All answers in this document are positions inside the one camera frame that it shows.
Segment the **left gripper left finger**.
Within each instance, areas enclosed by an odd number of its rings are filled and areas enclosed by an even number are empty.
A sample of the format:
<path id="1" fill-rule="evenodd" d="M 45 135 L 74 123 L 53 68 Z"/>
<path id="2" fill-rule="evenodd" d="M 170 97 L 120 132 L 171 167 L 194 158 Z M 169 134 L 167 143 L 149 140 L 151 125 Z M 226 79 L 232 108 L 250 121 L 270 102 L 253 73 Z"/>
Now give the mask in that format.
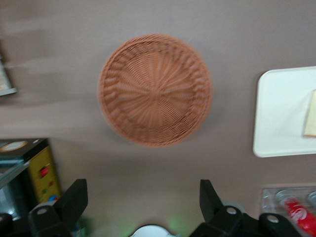
<path id="1" fill-rule="evenodd" d="M 87 181 L 77 179 L 56 202 L 42 203 L 19 220 L 0 215 L 2 237 L 71 237 L 88 205 Z"/>

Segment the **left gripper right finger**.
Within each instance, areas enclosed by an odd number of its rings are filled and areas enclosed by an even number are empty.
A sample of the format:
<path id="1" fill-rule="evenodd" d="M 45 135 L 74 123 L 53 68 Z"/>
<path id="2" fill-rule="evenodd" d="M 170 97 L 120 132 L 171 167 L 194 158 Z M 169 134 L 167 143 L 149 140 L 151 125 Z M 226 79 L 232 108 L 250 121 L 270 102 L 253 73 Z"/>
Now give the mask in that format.
<path id="1" fill-rule="evenodd" d="M 201 180 L 199 206 L 204 218 L 193 237 L 299 237 L 300 233 L 283 216 L 263 213 L 259 219 L 232 205 L 224 205 L 209 180 Z"/>

